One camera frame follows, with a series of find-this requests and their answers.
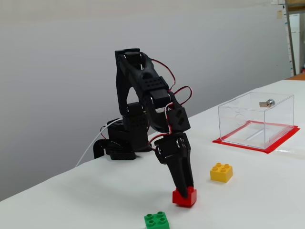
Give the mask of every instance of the transparent acrylic box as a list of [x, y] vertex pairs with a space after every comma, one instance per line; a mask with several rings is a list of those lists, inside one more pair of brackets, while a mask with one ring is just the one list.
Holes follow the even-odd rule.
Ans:
[[[271, 107], [260, 102], [275, 101]], [[222, 142], [267, 149], [294, 128], [294, 96], [247, 93], [218, 106]]]

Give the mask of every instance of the white table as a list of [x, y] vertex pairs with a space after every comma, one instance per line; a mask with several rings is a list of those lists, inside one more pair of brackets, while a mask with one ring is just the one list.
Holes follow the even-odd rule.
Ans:
[[[294, 94], [301, 130], [267, 155], [212, 143], [219, 137], [216, 107], [190, 118], [198, 192], [191, 209], [171, 203], [172, 177], [153, 152], [134, 161], [103, 156], [0, 202], [0, 229], [143, 229], [144, 215], [158, 211], [166, 213], [171, 229], [303, 228], [305, 81], [256, 91]], [[227, 184], [210, 181], [217, 162], [233, 166]]]

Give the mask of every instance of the lego brick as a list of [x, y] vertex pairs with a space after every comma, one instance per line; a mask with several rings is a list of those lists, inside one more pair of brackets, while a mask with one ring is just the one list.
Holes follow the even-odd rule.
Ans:
[[173, 203], [178, 204], [181, 207], [191, 207], [197, 200], [197, 190], [194, 187], [188, 187], [187, 189], [188, 197], [183, 198], [178, 190], [173, 192]]
[[210, 171], [211, 180], [220, 181], [227, 183], [229, 179], [233, 176], [232, 166], [221, 163], [217, 163]]
[[162, 211], [157, 214], [147, 214], [144, 220], [147, 229], [170, 229], [166, 215]]

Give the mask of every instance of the green lego brick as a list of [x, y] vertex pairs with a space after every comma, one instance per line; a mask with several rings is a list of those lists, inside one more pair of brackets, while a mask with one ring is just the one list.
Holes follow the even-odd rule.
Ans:
[[159, 211], [157, 214], [147, 214], [144, 216], [147, 229], [170, 229], [164, 212]]

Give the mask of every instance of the black robotic arm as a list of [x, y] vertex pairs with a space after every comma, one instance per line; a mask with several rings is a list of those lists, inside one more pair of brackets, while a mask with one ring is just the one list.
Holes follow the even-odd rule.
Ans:
[[[134, 152], [154, 150], [160, 163], [168, 166], [181, 196], [187, 198], [187, 188], [193, 187], [193, 176], [191, 147], [183, 133], [190, 129], [185, 109], [155, 71], [151, 59], [140, 49], [115, 51], [115, 59], [117, 95], [123, 122], [108, 127], [109, 139], [101, 139], [94, 144], [94, 157], [103, 156], [104, 149], [112, 159], [118, 160], [135, 159]], [[131, 87], [135, 89], [139, 101], [128, 104]], [[166, 106], [170, 107], [166, 113], [156, 112], [156, 109]], [[162, 139], [155, 141], [155, 149], [148, 141], [149, 126], [164, 133]]]

